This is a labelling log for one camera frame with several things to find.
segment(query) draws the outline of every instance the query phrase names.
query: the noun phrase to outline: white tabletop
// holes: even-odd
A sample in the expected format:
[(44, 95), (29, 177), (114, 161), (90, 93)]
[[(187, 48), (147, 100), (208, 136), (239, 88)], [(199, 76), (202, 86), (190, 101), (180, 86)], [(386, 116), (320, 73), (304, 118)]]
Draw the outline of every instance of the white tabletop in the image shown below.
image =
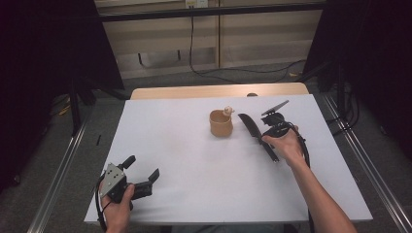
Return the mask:
[[(351, 220), (372, 219), (312, 95), (127, 101), (106, 164), (135, 155), (128, 181), (144, 182), (158, 168), (153, 195), (133, 201), (131, 221), (143, 224), (294, 222), (308, 219), (291, 169), (273, 163), (237, 114), (261, 132), (261, 113), (290, 100), (279, 112), (307, 140), (311, 166)], [(231, 106), (233, 133), (216, 138), (209, 114)], [(96, 222), (91, 200), (86, 222)]]

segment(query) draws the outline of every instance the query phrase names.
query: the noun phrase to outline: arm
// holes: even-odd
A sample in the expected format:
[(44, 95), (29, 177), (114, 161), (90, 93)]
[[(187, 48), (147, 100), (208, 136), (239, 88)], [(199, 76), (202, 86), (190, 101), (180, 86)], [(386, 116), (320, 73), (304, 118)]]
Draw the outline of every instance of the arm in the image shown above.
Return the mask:
[(113, 203), (110, 197), (104, 196), (101, 206), (106, 209), (103, 214), (106, 217), (107, 233), (125, 233), (130, 219), (130, 200), (134, 194), (134, 185), (130, 184), (124, 192), (120, 203)]
[(357, 232), (346, 214), (330, 197), (306, 165), (296, 134), (291, 129), (282, 138), (263, 136), (262, 140), (273, 145), (291, 167), (300, 191), (308, 205), (317, 232)]

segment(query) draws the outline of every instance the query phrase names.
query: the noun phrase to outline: small container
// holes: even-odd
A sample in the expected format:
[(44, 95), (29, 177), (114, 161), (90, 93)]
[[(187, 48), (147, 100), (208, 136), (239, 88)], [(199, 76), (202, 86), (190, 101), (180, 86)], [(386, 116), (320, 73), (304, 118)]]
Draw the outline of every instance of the small container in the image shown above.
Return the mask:
[(210, 131), (216, 137), (228, 137), (233, 131), (231, 113), (234, 111), (230, 107), (224, 110), (214, 110), (210, 113)]

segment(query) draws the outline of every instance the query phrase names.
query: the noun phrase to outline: person's left hand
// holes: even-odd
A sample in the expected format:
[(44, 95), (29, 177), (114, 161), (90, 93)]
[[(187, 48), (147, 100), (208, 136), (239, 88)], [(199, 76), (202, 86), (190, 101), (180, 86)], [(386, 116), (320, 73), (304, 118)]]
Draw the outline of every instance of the person's left hand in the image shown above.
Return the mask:
[(102, 208), (104, 209), (104, 216), (107, 222), (107, 233), (111, 232), (126, 232), (130, 219), (130, 200), (134, 194), (134, 185), (130, 184), (124, 192), (120, 203), (111, 202), (110, 197), (105, 195), (100, 199)]

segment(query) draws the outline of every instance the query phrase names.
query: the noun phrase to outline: table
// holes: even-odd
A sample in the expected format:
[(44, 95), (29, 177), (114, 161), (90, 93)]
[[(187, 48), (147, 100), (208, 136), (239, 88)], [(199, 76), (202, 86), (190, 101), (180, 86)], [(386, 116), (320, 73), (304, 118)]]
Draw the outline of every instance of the table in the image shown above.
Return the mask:
[[(244, 97), (251, 92), (259, 97)], [(137, 164), (125, 171), (135, 183), (160, 170), (154, 194), (135, 201), (131, 221), (173, 225), (307, 220), (291, 169), (284, 160), (274, 164), (237, 116), (229, 138), (209, 132), (210, 110), (225, 104), (237, 114), (250, 115), (263, 131), (259, 114), (285, 99), (290, 103), (280, 112), (298, 124), (308, 140), (319, 181), (351, 220), (372, 219), (313, 96), (301, 83), (137, 89), (131, 99), (106, 165), (135, 154)], [(85, 221), (95, 220), (92, 200)]]

